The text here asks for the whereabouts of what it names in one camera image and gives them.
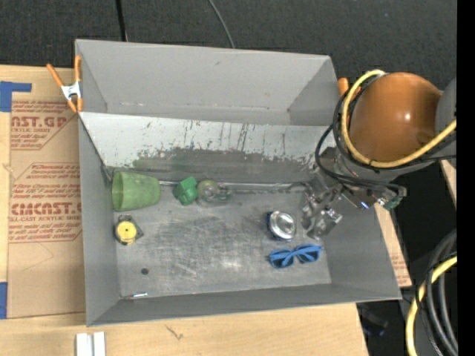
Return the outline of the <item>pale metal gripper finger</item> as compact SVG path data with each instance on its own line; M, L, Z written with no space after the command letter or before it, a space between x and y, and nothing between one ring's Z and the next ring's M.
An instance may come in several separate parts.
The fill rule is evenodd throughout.
M334 208L325 206L315 216L315 222L312 229L312 238L319 239L331 232L342 220L342 215Z
M301 202L301 224L305 230L313 227L313 220L320 211L322 199L314 193L305 193Z

